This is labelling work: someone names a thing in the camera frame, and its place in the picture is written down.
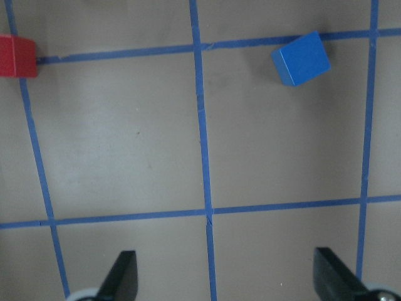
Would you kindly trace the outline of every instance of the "gray floor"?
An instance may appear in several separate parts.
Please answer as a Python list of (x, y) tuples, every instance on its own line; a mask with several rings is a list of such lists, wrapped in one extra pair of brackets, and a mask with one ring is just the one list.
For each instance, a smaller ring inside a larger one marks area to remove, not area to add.
[[(186, 0), (12, 2), (19, 35), (40, 57), (193, 44)], [(202, 61), (218, 301), (317, 300), (313, 248), (333, 248), (355, 272), (365, 201), (362, 278), (401, 291), (401, 1), (379, 5), (378, 28), (398, 33), (377, 40), (367, 198), (372, 48), (357, 33), (370, 28), (371, 1), (197, 8), (201, 41), (211, 43)], [(3, 3), (0, 29), (10, 32)], [(326, 38), (331, 71), (297, 88), (281, 84), (270, 59), (280, 45), (215, 44), (313, 30), (355, 38)], [(19, 82), (0, 79), (0, 301), (63, 300), (60, 262), (71, 292), (98, 287), (129, 249), (138, 301), (216, 301), (191, 49), (40, 65), (28, 80), (53, 236)], [(182, 216), (157, 218), (171, 211)]]

